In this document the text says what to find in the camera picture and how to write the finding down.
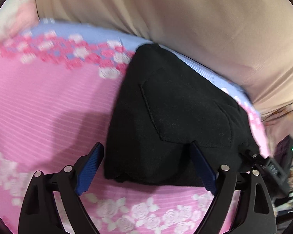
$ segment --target black folded garment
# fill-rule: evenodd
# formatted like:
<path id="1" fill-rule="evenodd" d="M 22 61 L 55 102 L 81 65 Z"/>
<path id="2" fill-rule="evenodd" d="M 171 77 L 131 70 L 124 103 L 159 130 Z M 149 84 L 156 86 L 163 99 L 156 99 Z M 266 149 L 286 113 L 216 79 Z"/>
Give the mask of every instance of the black folded garment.
<path id="1" fill-rule="evenodd" d="M 149 185 L 203 186 L 189 156 L 196 140 L 211 166 L 247 172 L 238 153 L 259 154 L 247 113 L 170 51 L 139 47 L 111 119 L 104 163 L 107 179 Z"/>

